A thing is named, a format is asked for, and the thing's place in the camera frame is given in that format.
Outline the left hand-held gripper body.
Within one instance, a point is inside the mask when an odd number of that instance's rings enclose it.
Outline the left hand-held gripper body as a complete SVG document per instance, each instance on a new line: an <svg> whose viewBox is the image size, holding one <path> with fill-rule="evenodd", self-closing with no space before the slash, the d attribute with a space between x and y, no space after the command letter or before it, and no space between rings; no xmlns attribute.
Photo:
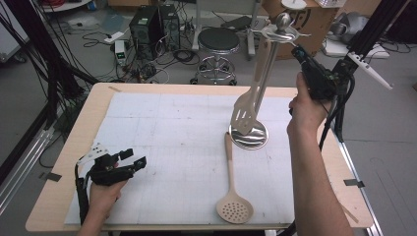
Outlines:
<svg viewBox="0 0 417 236"><path fill-rule="evenodd" d="M110 154L108 149L102 144L96 144L90 151L82 156L78 165L84 165L94 161L94 165L88 172L92 182L101 186L111 186L115 183L126 181L134 176L129 170L129 166L117 167L119 152Z"/></svg>

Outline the metal utensil stand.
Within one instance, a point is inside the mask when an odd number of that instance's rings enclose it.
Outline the metal utensil stand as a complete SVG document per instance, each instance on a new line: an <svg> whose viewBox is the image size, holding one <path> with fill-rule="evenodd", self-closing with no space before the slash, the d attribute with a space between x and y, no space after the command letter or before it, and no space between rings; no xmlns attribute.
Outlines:
<svg viewBox="0 0 417 236"><path fill-rule="evenodd" d="M268 129L258 120L258 114L267 88L268 79L281 44L293 44L300 33L292 28L291 17L287 13L281 13L276 17L275 23L268 23L260 30L260 39L265 37L270 42L270 53L260 83L260 90L255 102L257 117L254 127L247 135L242 135L229 125L228 133L232 142L239 148L253 150L262 148L268 142Z"/></svg>

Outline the slotted beige spatula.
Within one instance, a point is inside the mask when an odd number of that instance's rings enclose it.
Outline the slotted beige spatula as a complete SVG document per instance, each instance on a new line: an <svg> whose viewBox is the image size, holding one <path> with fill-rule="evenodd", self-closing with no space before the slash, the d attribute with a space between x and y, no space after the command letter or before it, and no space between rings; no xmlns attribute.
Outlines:
<svg viewBox="0 0 417 236"><path fill-rule="evenodd" d="M270 53L270 42L268 41L268 56ZM242 135L247 135L254 127L257 112L254 106L247 111L233 109L232 116L230 119L230 126L236 129Z"/></svg>

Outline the person's left hand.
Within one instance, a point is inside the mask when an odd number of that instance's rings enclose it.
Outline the person's left hand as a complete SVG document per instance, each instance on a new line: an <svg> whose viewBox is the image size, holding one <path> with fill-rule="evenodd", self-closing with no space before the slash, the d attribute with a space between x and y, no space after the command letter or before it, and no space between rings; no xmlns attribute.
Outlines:
<svg viewBox="0 0 417 236"><path fill-rule="evenodd" d="M121 191L126 184L126 181L118 182L111 186L101 186L92 183L89 192L88 217L106 219L110 215L114 204L121 197Z"/></svg>

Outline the white flat panel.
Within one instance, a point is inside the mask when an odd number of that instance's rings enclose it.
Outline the white flat panel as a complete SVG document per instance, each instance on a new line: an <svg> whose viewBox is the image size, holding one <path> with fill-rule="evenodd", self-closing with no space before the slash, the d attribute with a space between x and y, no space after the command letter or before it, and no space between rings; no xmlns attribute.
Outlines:
<svg viewBox="0 0 417 236"><path fill-rule="evenodd" d="M347 45L336 40L325 39L323 42L322 50L325 55L333 57L342 57L347 54ZM389 57L389 53L383 49L379 44L375 44L371 51L368 53L367 58L386 59Z"/></svg>

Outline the black tape strip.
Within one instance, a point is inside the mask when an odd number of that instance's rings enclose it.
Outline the black tape strip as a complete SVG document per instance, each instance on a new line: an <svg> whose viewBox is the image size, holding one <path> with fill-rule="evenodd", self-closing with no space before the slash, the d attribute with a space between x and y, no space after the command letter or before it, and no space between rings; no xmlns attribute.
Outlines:
<svg viewBox="0 0 417 236"><path fill-rule="evenodd" d="M363 181L358 181L356 179L346 179L343 180L345 186L356 186L358 188L363 188L365 187Z"/></svg>
<svg viewBox="0 0 417 236"><path fill-rule="evenodd" d="M54 181L54 182L59 182L61 178L62 178L61 175L56 174L56 173L52 173L52 172L48 172L48 173L43 172L39 175L39 179L51 180L51 181Z"/></svg>

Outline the grey plastic shell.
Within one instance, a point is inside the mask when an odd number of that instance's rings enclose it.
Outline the grey plastic shell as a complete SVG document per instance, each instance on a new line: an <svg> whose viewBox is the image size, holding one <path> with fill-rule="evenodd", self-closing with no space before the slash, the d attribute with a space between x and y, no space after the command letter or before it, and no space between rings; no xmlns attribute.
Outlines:
<svg viewBox="0 0 417 236"><path fill-rule="evenodd" d="M357 12L341 13L330 25L328 35L345 44L361 31L369 19Z"/></svg>

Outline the black flat device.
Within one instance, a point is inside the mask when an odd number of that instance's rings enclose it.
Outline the black flat device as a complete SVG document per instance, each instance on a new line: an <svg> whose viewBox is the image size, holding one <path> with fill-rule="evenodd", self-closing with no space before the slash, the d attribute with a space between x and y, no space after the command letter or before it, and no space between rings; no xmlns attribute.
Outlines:
<svg viewBox="0 0 417 236"><path fill-rule="evenodd" d="M240 31L240 30L247 30L251 26L252 19L248 16L242 16L237 19L227 21L222 23L220 26L222 28Z"/></svg>

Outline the black round stool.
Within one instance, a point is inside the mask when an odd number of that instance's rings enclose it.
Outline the black round stool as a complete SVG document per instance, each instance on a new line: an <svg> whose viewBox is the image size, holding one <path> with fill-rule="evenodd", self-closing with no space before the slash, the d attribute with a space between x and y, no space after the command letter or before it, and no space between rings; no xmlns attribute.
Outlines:
<svg viewBox="0 0 417 236"><path fill-rule="evenodd" d="M208 28L203 29L197 35L197 48L209 53L198 64L196 75L190 80L191 85L196 85L199 78L213 81L227 81L231 86L237 85L235 67L225 58L238 51L240 39L231 29Z"/></svg>

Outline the white power strip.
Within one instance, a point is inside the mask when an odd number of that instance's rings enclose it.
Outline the white power strip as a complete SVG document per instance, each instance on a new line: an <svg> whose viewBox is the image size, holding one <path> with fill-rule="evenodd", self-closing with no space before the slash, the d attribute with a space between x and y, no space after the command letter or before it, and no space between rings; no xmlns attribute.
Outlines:
<svg viewBox="0 0 417 236"><path fill-rule="evenodd" d="M121 36L123 36L123 35L124 35L124 33L123 33L123 32L121 32L121 31L117 31L117 32L115 32L115 33L111 34L109 37L105 38L105 39L104 39L104 42L106 42L106 43L111 43L111 42L113 42L113 41L115 41L115 40L119 39L119 38L120 38Z"/></svg>

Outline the large black computer tower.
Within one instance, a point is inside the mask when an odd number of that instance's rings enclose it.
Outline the large black computer tower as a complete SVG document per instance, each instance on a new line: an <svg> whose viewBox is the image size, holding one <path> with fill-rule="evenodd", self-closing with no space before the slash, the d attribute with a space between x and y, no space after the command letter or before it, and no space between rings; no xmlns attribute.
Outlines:
<svg viewBox="0 0 417 236"><path fill-rule="evenodd" d="M156 43L161 39L158 8L142 5L129 23L131 37L140 59L153 60L156 57Z"/></svg>

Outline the slim black computer tower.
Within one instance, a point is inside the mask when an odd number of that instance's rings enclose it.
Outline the slim black computer tower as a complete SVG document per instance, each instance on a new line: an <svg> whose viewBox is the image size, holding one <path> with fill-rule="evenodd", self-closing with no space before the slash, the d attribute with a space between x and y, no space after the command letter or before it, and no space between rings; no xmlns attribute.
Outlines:
<svg viewBox="0 0 417 236"><path fill-rule="evenodd" d="M180 24L175 7L172 4L160 5L159 15L165 48L169 51L178 50L180 48Z"/></svg>

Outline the brown tape strip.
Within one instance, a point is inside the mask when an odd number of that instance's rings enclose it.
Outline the brown tape strip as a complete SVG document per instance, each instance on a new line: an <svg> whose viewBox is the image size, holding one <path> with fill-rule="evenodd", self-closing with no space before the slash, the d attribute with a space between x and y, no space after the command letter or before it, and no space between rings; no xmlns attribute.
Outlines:
<svg viewBox="0 0 417 236"><path fill-rule="evenodd" d="M347 207L345 207L344 205L341 205L341 208L342 208L343 212L346 215L348 215L355 223L359 223L359 219L352 212L350 212Z"/></svg>

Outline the black metal frame post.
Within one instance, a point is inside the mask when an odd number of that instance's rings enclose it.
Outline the black metal frame post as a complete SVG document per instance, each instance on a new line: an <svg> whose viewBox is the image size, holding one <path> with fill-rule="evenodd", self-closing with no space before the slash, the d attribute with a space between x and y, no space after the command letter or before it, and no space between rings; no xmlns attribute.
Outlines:
<svg viewBox="0 0 417 236"><path fill-rule="evenodd" d="M366 56L371 51L376 42L381 38L388 25L400 10L406 5L407 0L381 0L381 3L374 11L368 23L359 33L357 39L351 44L349 52L354 52L365 61ZM345 95L337 95L332 99L332 108L328 113L324 129L321 135L320 144L322 145L328 135L331 123L334 123L333 130L342 142L342 125L344 117L345 104L355 89L354 73L358 66L353 67L353 79L348 84L348 91Z"/></svg>
<svg viewBox="0 0 417 236"><path fill-rule="evenodd" d="M43 20L30 0L3 0L12 12L33 47L45 62L47 88L46 124L51 126L56 119L59 95L67 99L79 97L84 90L77 83L76 77L94 85L98 80L67 62L48 33Z"/></svg>

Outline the aluminium rail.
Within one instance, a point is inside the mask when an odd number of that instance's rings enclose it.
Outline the aluminium rail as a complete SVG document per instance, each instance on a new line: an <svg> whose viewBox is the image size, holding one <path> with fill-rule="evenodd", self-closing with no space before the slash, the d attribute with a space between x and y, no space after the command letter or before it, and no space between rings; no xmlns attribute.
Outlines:
<svg viewBox="0 0 417 236"><path fill-rule="evenodd" d="M0 185L0 216L5 212L13 197L28 178L35 163L51 143L55 129L42 129L24 148L16 167L12 168L6 181Z"/></svg>
<svg viewBox="0 0 417 236"><path fill-rule="evenodd" d="M350 226L364 236L384 236L343 138L344 110L331 122L323 147L330 182Z"/></svg>

